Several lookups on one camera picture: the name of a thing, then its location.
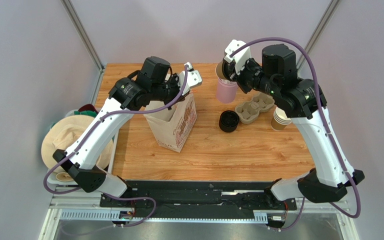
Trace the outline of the single brown paper cup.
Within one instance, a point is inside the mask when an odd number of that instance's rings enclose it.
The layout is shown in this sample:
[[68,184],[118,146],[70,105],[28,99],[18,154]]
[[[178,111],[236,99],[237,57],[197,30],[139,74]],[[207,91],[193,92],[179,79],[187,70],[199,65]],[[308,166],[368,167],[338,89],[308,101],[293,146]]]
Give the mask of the single brown paper cup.
[[221,61],[217,64],[215,68],[215,73],[218,78],[223,79],[223,80],[228,80],[228,78],[224,74],[224,61]]

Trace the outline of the white paper takeout bag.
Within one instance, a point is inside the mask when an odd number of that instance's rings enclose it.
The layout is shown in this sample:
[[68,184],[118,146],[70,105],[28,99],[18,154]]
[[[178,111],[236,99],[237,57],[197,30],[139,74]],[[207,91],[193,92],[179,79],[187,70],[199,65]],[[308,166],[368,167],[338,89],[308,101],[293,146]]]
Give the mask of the white paper takeout bag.
[[179,153],[197,120],[195,98],[189,94],[171,110],[144,115],[159,146]]

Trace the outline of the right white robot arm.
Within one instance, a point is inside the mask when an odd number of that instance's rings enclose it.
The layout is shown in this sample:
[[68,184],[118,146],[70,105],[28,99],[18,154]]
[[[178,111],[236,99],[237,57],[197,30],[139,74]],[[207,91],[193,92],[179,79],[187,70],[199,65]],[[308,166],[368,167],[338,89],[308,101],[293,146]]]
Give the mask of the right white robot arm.
[[364,179],[361,170],[346,160],[329,123],[326,99],[314,81],[297,75],[296,54],[284,44],[265,47],[262,63],[250,47],[232,40],[217,73],[236,82],[245,93],[255,90],[271,96],[301,133],[314,161],[309,172],[278,179],[266,189],[273,201],[306,198],[313,203],[333,203],[347,195],[347,188]]

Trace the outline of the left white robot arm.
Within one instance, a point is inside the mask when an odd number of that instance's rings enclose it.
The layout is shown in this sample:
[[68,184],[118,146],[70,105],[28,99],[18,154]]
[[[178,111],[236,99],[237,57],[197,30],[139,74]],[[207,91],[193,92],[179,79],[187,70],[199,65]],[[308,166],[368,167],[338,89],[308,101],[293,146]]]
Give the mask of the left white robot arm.
[[87,193],[99,191],[113,198],[121,197],[127,184],[98,168],[98,157],[114,134],[134,115],[141,114],[140,108],[150,101],[164,103],[155,110],[158,112],[183,100],[190,91],[189,73],[193,70],[188,62],[180,74],[173,74],[166,60],[146,58],[140,70],[115,83],[101,111],[82,135],[66,149],[54,150],[52,158],[56,165],[51,170],[61,167]]

